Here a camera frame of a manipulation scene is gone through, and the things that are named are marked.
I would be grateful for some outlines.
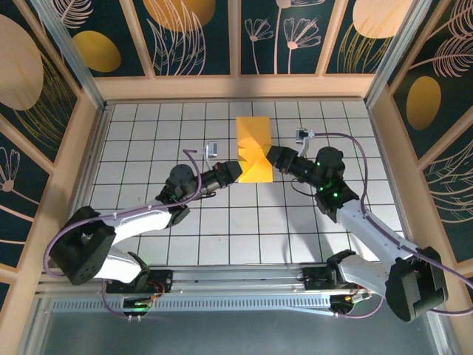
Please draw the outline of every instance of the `yellow oval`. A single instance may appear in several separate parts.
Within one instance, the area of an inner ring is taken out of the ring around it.
[[[0,102],[11,109],[30,109],[43,89],[41,52],[23,27],[3,15],[0,48]]]
[[[83,31],[75,35],[72,40],[90,69],[113,72],[120,66],[120,51],[102,33]]]
[[[427,128],[437,116],[442,91],[434,78],[421,76],[407,95],[407,121],[412,128],[421,131]]]
[[[149,15],[160,26],[168,30],[184,32],[185,19],[181,0],[143,0],[143,3]],[[189,11],[189,15],[195,13],[201,26],[205,26],[214,17],[215,0],[182,0],[182,3]]]
[[[412,0],[356,0],[353,26],[368,38],[393,37],[406,17]]]

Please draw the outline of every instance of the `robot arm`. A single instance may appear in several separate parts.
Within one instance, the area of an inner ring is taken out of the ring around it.
[[[241,173],[237,161],[215,164],[211,170],[200,175],[202,185],[195,200],[231,185]],[[161,193],[141,206],[145,207],[144,212],[103,221],[92,207],[82,207],[64,228],[94,217],[98,217],[98,220],[65,233],[52,247],[50,256],[73,285],[82,285],[92,278],[103,278],[118,280],[138,291],[146,284],[149,268],[135,253],[123,253],[115,244],[147,231],[166,229],[178,224],[190,212],[187,205],[153,208],[185,201],[196,192],[197,187],[197,177],[191,167],[180,164],[171,170]]]
[[[336,279],[344,283],[355,283],[386,298],[394,313],[406,321],[446,301],[448,296],[443,272],[399,248],[384,234],[401,245],[440,261],[438,253],[432,248],[420,250],[365,210],[358,195],[343,180],[345,166],[342,158],[343,154],[332,147],[320,149],[315,162],[282,146],[272,146],[267,153],[267,159],[280,172],[315,187],[315,199],[320,211],[356,235],[381,261],[371,263],[353,251],[343,251],[327,260],[327,273],[336,275]],[[196,199],[231,185],[241,174],[237,161],[217,163],[200,175],[202,185]],[[126,289],[140,292],[147,287],[149,267],[135,253],[123,253],[115,244],[137,234],[178,224],[189,213],[187,205],[154,208],[186,201],[195,194],[197,187],[197,177],[192,169],[178,165],[171,170],[161,193],[141,206],[142,212],[139,214],[130,213],[127,217],[104,221],[93,208],[83,207],[77,210],[64,228],[91,218],[93,222],[64,233],[51,248],[50,256],[73,285],[82,285],[92,278],[103,278],[120,281]]]
[[[315,187],[319,210],[356,235],[381,262],[370,263],[353,251],[343,251],[327,261],[338,277],[386,298],[393,312],[405,321],[445,302],[448,294],[443,272],[399,248],[399,244],[440,262],[439,254],[430,247],[419,249],[364,208],[358,195],[343,180],[342,158],[343,153],[333,147],[320,149],[315,163],[282,146],[271,147],[267,154],[267,159],[280,172]]]

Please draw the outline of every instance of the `orange cloth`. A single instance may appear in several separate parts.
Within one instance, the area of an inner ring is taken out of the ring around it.
[[[237,117],[236,143],[243,173],[239,183],[272,183],[273,166],[266,159],[271,148],[269,117]]]

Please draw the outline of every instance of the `metal bracket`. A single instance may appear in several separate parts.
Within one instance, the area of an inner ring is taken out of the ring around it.
[[[156,288],[161,292],[164,286],[166,294],[171,292],[172,288],[172,270],[151,270],[146,280],[146,285],[139,291],[134,290],[134,286],[121,283],[120,281],[110,280],[106,286],[107,294],[154,294]]]

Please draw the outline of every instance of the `tiled floor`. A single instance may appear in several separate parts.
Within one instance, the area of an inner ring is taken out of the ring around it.
[[[208,102],[116,105],[95,181],[91,205],[102,212],[140,205],[163,187],[182,149],[199,149],[217,140],[217,160],[237,159],[235,117],[271,118],[273,144],[299,148],[295,128],[343,132],[360,140],[369,159],[368,200],[372,211],[396,231],[401,224],[370,120],[362,101]],[[361,194],[362,162],[351,141],[318,138],[308,158],[326,145],[344,152],[345,179]],[[197,157],[203,168],[203,157]],[[220,265],[321,262],[352,249],[375,256],[321,214],[311,197],[290,186],[291,177],[275,171],[274,183],[238,184],[215,198],[190,203],[191,214],[178,226],[129,238],[117,247],[137,252],[149,265]],[[311,192],[298,183],[296,188]]]

